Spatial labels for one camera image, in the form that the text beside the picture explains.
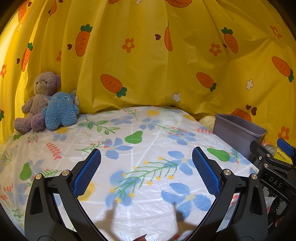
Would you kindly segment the grey plastic trash bin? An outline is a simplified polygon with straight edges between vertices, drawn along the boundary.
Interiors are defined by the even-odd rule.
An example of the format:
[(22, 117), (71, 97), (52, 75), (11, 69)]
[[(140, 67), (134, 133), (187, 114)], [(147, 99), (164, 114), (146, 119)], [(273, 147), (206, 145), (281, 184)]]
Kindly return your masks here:
[(213, 133), (252, 161), (254, 155), (250, 151), (251, 142), (261, 144), (268, 131), (236, 115), (215, 114), (215, 117)]

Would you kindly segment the yellow tissue pack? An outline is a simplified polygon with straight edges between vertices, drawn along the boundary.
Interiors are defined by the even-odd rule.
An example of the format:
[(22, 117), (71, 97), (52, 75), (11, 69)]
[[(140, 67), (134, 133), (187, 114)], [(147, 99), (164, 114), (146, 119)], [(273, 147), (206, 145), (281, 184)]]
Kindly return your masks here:
[(293, 164), (291, 158), (284, 151), (282, 151), (279, 147), (276, 148), (276, 151), (275, 151), (273, 157), (275, 159), (283, 161), (285, 163), (288, 163), (291, 165)]

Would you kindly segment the cream plush toy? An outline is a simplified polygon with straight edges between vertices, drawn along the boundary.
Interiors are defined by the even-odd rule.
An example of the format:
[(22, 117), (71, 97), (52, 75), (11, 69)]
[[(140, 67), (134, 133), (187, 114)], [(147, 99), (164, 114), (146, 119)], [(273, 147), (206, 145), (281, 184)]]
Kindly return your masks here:
[(199, 120), (199, 123), (208, 130), (212, 131), (214, 128), (215, 117), (211, 115), (205, 116)]

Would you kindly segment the floral plastic bed sheet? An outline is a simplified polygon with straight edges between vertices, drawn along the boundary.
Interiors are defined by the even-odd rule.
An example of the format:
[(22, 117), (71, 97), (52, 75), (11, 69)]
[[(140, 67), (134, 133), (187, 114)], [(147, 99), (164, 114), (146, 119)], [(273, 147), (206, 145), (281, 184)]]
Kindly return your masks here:
[(35, 175), (59, 175), (98, 149), (101, 164), (78, 199), (100, 231), (109, 240), (184, 240), (215, 200), (192, 161), (197, 146), (237, 176), (258, 172), (184, 111), (125, 108), (56, 131), (13, 133), (1, 145), (1, 205), (23, 230)]

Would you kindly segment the yellow carrot print curtain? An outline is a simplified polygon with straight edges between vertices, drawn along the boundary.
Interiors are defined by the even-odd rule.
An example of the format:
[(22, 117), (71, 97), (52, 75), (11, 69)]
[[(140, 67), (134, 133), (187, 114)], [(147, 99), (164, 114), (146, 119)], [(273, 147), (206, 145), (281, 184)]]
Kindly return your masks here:
[(176, 106), (295, 143), (295, 38), (271, 1), (1, 1), (1, 140), (42, 72), (80, 110)]

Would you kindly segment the blue plush monster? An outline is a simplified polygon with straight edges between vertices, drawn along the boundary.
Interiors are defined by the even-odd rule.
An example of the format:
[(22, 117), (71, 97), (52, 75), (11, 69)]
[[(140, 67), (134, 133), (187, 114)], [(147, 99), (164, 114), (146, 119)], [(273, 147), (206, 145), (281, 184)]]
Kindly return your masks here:
[(70, 94), (57, 92), (53, 96), (46, 96), (47, 106), (42, 110), (45, 126), (55, 131), (61, 126), (72, 126), (77, 123), (79, 108), (75, 102), (75, 91)]

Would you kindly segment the purple teddy bear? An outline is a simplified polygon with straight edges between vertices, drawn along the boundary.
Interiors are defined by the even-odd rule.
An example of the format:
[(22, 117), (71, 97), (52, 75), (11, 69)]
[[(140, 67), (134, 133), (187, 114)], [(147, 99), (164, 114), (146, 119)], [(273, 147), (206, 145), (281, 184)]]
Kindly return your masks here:
[(26, 134), (31, 130), (38, 132), (45, 128), (45, 120), (42, 110), (47, 107), (47, 98), (55, 94), (61, 85), (61, 78), (53, 72), (41, 73), (34, 81), (34, 96), (23, 106), (22, 112), (25, 118), (16, 118), (14, 128), (19, 133)]

